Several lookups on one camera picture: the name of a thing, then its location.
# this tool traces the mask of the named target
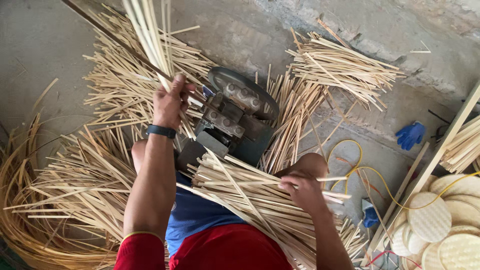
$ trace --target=black wristband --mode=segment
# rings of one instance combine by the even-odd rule
[[[175,134],[177,134],[177,132],[172,128],[157,126],[157,125],[148,126],[146,133],[147,133],[147,135],[150,134],[150,133],[163,135],[163,136],[166,136],[169,139],[175,138]]]

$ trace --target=gray floor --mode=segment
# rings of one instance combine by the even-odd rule
[[[84,9],[101,11],[100,1],[76,0]],[[204,51],[220,65],[238,70],[253,78],[259,72],[264,84],[268,64],[272,77],[285,73],[291,59],[284,52],[294,49],[289,27],[306,31],[326,32],[315,18],[324,21],[362,53],[398,65],[408,76],[394,85],[394,90],[382,95],[388,105],[385,112],[365,112],[354,109],[352,124],[340,126],[327,142],[327,152],[343,139],[357,140],[363,148],[362,165],[376,168],[395,192],[413,162],[420,146],[403,151],[396,145],[395,132],[415,120],[427,127],[426,138],[434,134],[442,122],[427,112],[431,109],[451,120],[479,78],[480,25],[475,2],[460,0],[198,0],[173,1],[173,30],[200,25],[200,29],[178,34],[178,38]],[[426,9],[421,3],[428,4]],[[119,0],[107,4],[122,10]],[[433,13],[432,10],[445,11]],[[422,49],[422,40],[430,46],[431,54],[411,54]],[[92,27],[57,0],[0,1],[0,122],[7,129],[22,126],[32,118],[32,106],[45,87],[54,79],[59,81],[42,99],[37,109],[47,120],[42,134],[48,141],[74,131],[92,117],[91,107],[84,106],[88,97],[88,74],[93,63],[83,54],[92,55],[95,33]],[[338,96],[340,107],[347,109],[348,101]],[[323,105],[313,116],[319,121],[330,113]],[[317,130],[325,138],[340,120],[332,117]],[[316,143],[312,135],[304,138],[301,149]],[[47,155],[52,147],[43,149]],[[358,158],[356,145],[345,143],[333,154],[330,171],[343,175],[349,166],[334,160],[342,157],[350,162]],[[372,183],[387,198],[386,203],[375,195],[383,213],[390,203],[381,180],[370,174]],[[357,176],[348,186],[353,194],[346,212],[355,221],[361,219],[360,199],[366,197]]]

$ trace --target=man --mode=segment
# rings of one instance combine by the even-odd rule
[[[154,95],[153,125],[177,129],[180,111],[186,111],[188,93],[194,89],[182,75],[175,77],[169,93],[160,88]],[[125,209],[125,238],[116,270],[165,269],[164,240],[170,269],[292,269],[279,245],[265,234],[219,204],[176,188],[176,181],[190,184],[175,172],[167,136],[150,133],[148,140],[135,143],[132,157],[138,176]],[[311,153],[277,175],[282,177],[279,186],[312,217],[317,269],[352,270],[315,180],[326,173],[325,159]]]

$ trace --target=metal plate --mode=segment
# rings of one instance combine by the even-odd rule
[[[229,84],[235,84],[240,89],[245,88],[257,94],[261,101],[266,102],[272,108],[271,113],[264,113],[261,110],[262,107],[260,110],[256,110],[253,114],[259,120],[273,120],[276,119],[280,113],[280,108],[278,107],[277,103],[266,91],[264,91],[256,83],[233,70],[224,67],[213,67],[208,72],[208,80],[219,92],[223,92]],[[259,107],[259,105],[252,104],[252,107]]]

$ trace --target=stack of woven discs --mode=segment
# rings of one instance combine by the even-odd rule
[[[438,178],[396,219],[392,251],[403,256],[405,270],[480,269],[480,178],[461,179],[431,203],[462,176]]]

